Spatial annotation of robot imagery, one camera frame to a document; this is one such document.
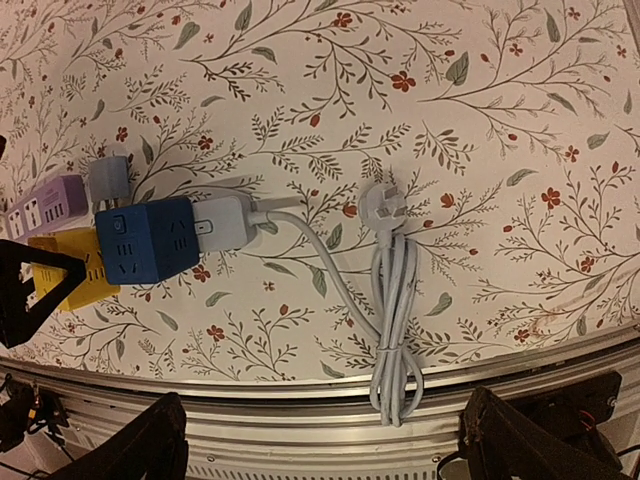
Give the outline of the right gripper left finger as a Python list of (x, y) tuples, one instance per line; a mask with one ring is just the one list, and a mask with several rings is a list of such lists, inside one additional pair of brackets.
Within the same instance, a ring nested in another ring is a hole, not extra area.
[(184, 479), (188, 463), (186, 412), (170, 392), (81, 458), (58, 469), (51, 479)]

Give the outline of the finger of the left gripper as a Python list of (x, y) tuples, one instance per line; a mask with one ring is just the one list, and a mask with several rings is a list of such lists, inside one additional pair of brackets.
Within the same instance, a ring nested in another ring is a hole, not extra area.
[(38, 300), (32, 306), (28, 298), (35, 292), (33, 278), (20, 278), (22, 264), (60, 263), (55, 254), (10, 240), (1, 240), (1, 344), (7, 349), (28, 342), (64, 298), (65, 287)]

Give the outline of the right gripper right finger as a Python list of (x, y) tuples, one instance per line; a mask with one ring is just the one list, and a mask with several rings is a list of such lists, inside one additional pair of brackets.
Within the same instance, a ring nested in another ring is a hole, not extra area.
[(461, 416), (459, 454), (473, 479), (626, 479), (617, 457), (587, 432), (591, 449), (582, 450), (557, 437), (502, 400), (478, 387)]

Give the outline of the yellow cube plug adapter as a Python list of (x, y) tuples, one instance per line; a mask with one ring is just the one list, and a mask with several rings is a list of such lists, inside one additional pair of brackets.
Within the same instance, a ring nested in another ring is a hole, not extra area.
[(95, 228), (81, 227), (32, 236), (27, 244), (61, 258), (57, 264), (32, 265), (38, 300), (63, 285), (66, 296), (60, 298), (58, 309), (73, 311), (120, 293), (121, 287), (112, 285), (107, 279)]

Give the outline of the purple power strip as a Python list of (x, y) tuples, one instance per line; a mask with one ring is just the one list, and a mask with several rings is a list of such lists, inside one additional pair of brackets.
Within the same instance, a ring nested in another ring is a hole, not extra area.
[(31, 236), (62, 228), (86, 215), (88, 210), (82, 176), (57, 176), (8, 210), (8, 237), (25, 242)]

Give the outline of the blue cube plug adapter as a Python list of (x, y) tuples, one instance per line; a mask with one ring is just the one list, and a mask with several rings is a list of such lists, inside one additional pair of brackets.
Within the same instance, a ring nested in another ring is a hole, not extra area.
[(112, 285), (157, 284), (199, 262), (192, 203), (175, 197), (95, 214), (95, 227)]

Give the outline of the small light blue adapter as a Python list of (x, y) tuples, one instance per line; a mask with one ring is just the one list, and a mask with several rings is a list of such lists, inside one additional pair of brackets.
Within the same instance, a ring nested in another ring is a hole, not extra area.
[(95, 212), (108, 209), (111, 204), (129, 200), (128, 159), (125, 156), (99, 158), (88, 167), (89, 194)]

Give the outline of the grey-blue power strip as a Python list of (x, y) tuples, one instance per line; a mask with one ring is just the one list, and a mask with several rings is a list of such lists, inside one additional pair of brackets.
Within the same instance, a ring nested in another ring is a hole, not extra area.
[(212, 198), (192, 207), (201, 253), (241, 249), (257, 236), (257, 227), (249, 222), (253, 209), (248, 196)]

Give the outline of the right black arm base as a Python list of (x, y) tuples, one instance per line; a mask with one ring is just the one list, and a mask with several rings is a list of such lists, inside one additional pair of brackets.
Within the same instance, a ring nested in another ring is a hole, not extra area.
[(604, 446), (597, 426), (614, 413), (622, 376), (605, 372), (547, 392), (508, 400), (554, 437), (585, 452)]

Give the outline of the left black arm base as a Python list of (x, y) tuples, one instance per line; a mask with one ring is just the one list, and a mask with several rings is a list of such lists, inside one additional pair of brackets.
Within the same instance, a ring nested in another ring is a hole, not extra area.
[(1, 393), (8, 399), (1, 402), (1, 452), (19, 446), (27, 435), (42, 429), (63, 445), (62, 428), (69, 428), (69, 417), (58, 394), (41, 389), (36, 384), (18, 381), (7, 373), (1, 383)]

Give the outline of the floral patterned table mat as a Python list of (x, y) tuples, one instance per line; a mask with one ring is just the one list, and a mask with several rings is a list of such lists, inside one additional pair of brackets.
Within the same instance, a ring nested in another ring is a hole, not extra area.
[(639, 35), (620, 1), (5, 1), (1, 209), (124, 155), (133, 203), (291, 198), (372, 313), (405, 195), (424, 367), (639, 317)]

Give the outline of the aluminium front rail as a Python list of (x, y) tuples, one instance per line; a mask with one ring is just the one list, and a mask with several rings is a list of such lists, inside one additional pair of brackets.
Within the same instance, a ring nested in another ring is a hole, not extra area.
[(70, 442), (92, 447), (160, 395), (175, 392), (188, 416), (191, 479), (431, 479), (456, 447), (458, 416), (477, 386), (504, 398), (562, 388), (617, 372), (605, 403), (616, 416), (639, 409), (637, 326), (426, 377), (420, 408), (401, 428), (384, 427), (365, 377), (325, 383), (243, 385), (162, 381), (3, 359), (16, 379), (58, 393), (71, 417)]

